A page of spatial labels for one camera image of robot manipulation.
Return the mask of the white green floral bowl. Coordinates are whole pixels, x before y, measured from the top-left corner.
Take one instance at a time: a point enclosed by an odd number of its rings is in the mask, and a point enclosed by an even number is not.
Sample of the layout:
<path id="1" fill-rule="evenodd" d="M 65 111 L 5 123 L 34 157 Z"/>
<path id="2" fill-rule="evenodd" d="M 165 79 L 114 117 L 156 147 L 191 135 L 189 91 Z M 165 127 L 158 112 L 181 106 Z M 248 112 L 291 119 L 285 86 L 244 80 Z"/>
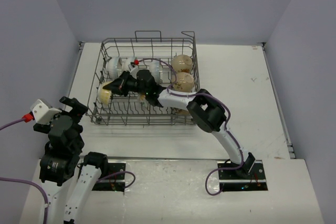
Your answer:
<path id="1" fill-rule="evenodd" d="M 149 105 L 148 101 L 145 98 L 145 94 L 139 94 L 138 95 L 138 102 L 141 106 L 143 106 L 145 108 L 147 108 L 148 105 Z"/>

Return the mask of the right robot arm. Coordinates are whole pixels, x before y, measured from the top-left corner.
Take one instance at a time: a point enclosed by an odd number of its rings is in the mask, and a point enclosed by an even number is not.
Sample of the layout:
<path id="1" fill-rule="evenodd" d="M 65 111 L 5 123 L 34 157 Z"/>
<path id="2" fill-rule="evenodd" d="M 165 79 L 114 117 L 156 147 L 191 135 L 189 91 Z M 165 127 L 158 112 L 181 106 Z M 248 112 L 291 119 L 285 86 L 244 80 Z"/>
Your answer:
<path id="1" fill-rule="evenodd" d="M 124 97 L 129 92 L 143 94 L 150 105 L 159 108 L 187 110 L 194 123 L 204 132 L 215 136 L 228 153 L 230 161 L 235 164 L 229 169 L 234 169 L 239 178 L 246 178 L 253 172 L 256 159 L 251 152 L 243 149 L 228 128 L 229 109 L 207 90 L 191 93 L 171 91 L 156 83 L 148 70 L 140 70 L 136 78 L 124 71 L 120 77 L 102 88 Z"/>

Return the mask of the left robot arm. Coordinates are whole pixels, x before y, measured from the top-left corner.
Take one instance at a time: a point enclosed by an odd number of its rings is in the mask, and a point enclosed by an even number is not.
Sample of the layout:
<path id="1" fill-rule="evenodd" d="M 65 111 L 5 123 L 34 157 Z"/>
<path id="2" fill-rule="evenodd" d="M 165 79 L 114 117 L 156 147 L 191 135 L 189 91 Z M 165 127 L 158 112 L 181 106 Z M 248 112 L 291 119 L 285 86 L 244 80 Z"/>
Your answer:
<path id="1" fill-rule="evenodd" d="M 106 155 L 88 153 L 75 188 L 68 193 L 85 145 L 79 123 L 88 108 L 75 98 L 62 97 L 60 102 L 70 111 L 54 108 L 43 99 L 30 108 L 36 121 L 34 131 L 47 134 L 49 139 L 40 160 L 39 180 L 45 192 L 41 223 L 79 223 L 95 183 L 109 172 Z"/>

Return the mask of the yellow patterned bowl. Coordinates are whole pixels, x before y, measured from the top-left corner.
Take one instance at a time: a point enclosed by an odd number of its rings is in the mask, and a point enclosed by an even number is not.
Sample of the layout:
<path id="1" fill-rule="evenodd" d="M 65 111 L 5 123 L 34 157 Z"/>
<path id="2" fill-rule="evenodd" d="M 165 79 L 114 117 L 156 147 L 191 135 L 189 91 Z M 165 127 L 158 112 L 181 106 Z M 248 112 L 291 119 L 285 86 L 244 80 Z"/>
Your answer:
<path id="1" fill-rule="evenodd" d="M 110 90 L 104 89 L 103 87 L 110 84 L 112 81 L 106 81 L 98 86 L 97 90 L 97 99 L 103 105 L 108 105 L 111 102 L 111 98 L 113 97 L 113 93 Z"/>

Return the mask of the beige floral bowl front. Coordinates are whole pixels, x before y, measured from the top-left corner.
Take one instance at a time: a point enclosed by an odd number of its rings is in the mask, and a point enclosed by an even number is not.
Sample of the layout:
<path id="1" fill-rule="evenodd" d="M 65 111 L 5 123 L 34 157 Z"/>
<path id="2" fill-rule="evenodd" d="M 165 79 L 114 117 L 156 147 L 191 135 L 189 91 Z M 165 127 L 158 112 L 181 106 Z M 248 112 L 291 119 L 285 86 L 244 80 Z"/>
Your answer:
<path id="1" fill-rule="evenodd" d="M 190 113 L 188 110 L 176 109 L 176 114 L 180 116 L 189 116 Z"/>

